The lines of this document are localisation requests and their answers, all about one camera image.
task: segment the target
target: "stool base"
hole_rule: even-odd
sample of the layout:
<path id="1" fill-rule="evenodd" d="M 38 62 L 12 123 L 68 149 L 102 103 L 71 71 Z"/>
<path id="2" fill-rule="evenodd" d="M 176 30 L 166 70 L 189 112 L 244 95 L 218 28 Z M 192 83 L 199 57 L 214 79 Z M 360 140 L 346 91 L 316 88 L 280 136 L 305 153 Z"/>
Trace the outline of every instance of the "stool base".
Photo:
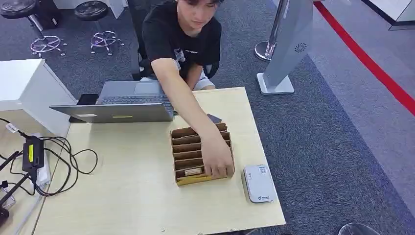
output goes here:
<path id="1" fill-rule="evenodd" d="M 32 50 L 32 54 L 38 54 L 39 57 L 42 57 L 42 53 L 57 50 L 61 53 L 61 56 L 65 55 L 59 45 L 61 43 L 61 39 L 56 36 L 44 36 L 43 38 L 38 38 L 30 44 L 30 49 Z"/>
<path id="2" fill-rule="evenodd" d="M 109 56 L 113 55 L 109 46 L 113 43 L 118 42 L 120 46 L 125 45 L 121 39 L 119 39 L 115 32 L 105 31 L 98 32 L 91 38 L 91 54 L 95 54 L 94 47 L 105 47 Z"/>

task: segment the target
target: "red line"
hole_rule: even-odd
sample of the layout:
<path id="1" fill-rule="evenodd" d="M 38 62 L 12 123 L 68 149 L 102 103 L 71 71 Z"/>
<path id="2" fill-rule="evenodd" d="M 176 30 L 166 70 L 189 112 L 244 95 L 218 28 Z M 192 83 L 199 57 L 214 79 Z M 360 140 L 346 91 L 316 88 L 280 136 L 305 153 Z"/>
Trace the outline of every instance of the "red line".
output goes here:
<path id="1" fill-rule="evenodd" d="M 353 40 L 327 8 L 320 2 L 314 2 L 321 15 L 343 40 L 346 46 L 359 58 L 373 75 L 392 93 L 393 96 L 415 116 L 415 100 L 406 93 L 374 60 Z"/>

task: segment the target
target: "silver pole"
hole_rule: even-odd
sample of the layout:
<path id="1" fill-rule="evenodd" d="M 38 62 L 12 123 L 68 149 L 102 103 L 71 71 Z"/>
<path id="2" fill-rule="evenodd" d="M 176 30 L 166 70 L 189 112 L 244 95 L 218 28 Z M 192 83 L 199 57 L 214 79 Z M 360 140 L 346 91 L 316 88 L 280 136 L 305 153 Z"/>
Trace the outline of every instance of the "silver pole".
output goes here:
<path id="1" fill-rule="evenodd" d="M 102 31 L 101 25 L 99 24 L 98 21 L 94 21 L 94 23 L 95 23 L 96 29 L 98 30 L 98 33 L 104 32 L 104 31 Z"/>
<path id="2" fill-rule="evenodd" d="M 271 29 L 271 35 L 269 40 L 266 42 L 260 42 L 255 45 L 255 55 L 264 61 L 271 61 L 274 53 L 274 48 L 277 44 L 277 38 L 281 31 L 281 21 L 288 6 L 289 0 L 279 0 L 277 14 L 275 15 L 274 24 Z"/>

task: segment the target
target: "laptop keyboard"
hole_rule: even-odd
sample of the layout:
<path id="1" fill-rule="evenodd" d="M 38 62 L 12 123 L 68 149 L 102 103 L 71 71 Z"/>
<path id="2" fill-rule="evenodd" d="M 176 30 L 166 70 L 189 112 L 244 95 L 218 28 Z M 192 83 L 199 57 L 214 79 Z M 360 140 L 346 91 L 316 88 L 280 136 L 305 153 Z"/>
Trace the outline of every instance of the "laptop keyboard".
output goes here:
<path id="1" fill-rule="evenodd" d="M 132 96 L 108 96 L 101 104 L 151 104 L 161 103 L 169 113 L 173 112 L 173 106 L 166 95 L 132 95 Z"/>

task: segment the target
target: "desk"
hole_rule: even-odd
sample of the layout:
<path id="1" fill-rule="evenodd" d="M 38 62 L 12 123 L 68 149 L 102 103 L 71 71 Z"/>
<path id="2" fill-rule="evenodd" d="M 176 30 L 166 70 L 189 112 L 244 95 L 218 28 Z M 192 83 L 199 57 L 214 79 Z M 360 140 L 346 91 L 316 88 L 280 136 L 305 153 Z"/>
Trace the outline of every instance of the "desk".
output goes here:
<path id="1" fill-rule="evenodd" d="M 197 235 L 285 224 L 278 199 L 254 204 L 244 192 L 243 167 L 267 164 L 245 89 L 195 96 L 206 113 L 229 127 L 232 179 L 176 185 L 169 131 L 188 126 L 181 117 L 160 123 L 72 124 L 68 140 L 74 152 L 94 149 L 98 167 L 93 175 L 80 175 L 71 190 L 46 199 L 35 234 Z M 84 170 L 94 163 L 92 154 L 77 159 Z M 66 175 L 58 163 L 51 190 Z"/>
<path id="2" fill-rule="evenodd" d="M 26 115 L 25 112 L 16 113 L 16 112 L 1 112 L 0 117 L 8 119 L 8 120 L 16 120 L 20 123 L 25 123 L 19 126 L 22 131 L 25 131 L 27 134 L 33 133 L 41 133 L 43 136 L 50 136 L 51 134 L 38 122 L 34 121 L 32 117 Z M 9 157 L 15 151 L 21 151 L 23 148 L 24 139 L 18 133 L 10 133 L 5 127 L 3 122 L 0 121 L 0 154 L 4 157 Z M 49 142 L 46 145 L 48 148 L 52 149 L 56 153 L 61 152 L 61 147 Z M 49 157 L 50 154 L 47 153 L 49 160 L 49 168 L 54 170 L 57 164 L 57 158 L 55 156 Z M 2 171 L 0 171 L 0 181 L 7 180 L 8 182 L 17 183 L 22 176 L 21 175 L 13 175 L 9 173 L 10 163 L 6 166 Z M 13 165 L 14 172 L 22 172 L 22 159 L 17 158 Z M 23 187 L 30 192 L 33 191 L 33 187 L 31 186 L 29 180 L 26 180 L 23 183 Z M 17 189 L 14 194 L 14 198 L 16 199 L 15 205 L 9 209 L 10 217 L 6 221 L 6 223 L 0 228 L 0 234 L 11 235 L 15 231 L 15 229 L 19 226 L 23 218 L 27 215 L 30 211 L 34 203 L 37 201 L 38 194 L 35 196 L 30 196 L 26 192 L 24 192 L 21 188 Z M 33 229 L 36 224 L 36 220 L 39 216 L 41 205 L 43 200 L 37 205 L 31 216 L 29 217 L 28 221 L 25 223 L 25 226 L 22 228 L 20 235 L 30 235 L 33 232 Z"/>

